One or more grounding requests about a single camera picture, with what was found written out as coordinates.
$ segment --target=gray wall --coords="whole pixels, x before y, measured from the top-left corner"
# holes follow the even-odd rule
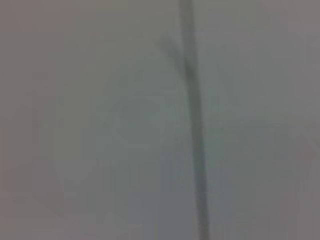
[[[212,239],[319,239],[317,9],[196,1]],[[1,239],[198,237],[178,16],[0,3]]]

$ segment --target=pole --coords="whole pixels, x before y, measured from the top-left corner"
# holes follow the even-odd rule
[[[199,240],[210,239],[207,177],[204,146],[201,91],[198,76],[198,56],[195,37],[195,19],[192,0],[178,0],[183,46],[183,69],[186,81],[189,115],[195,200]]]

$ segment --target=dark vertical line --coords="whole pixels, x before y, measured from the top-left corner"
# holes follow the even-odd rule
[[[210,239],[208,190],[206,176],[204,127],[201,91],[198,77],[198,55],[195,37],[195,19],[192,0],[178,0],[184,55],[184,74],[188,91],[191,121],[191,143],[195,200],[198,218],[199,240]]]

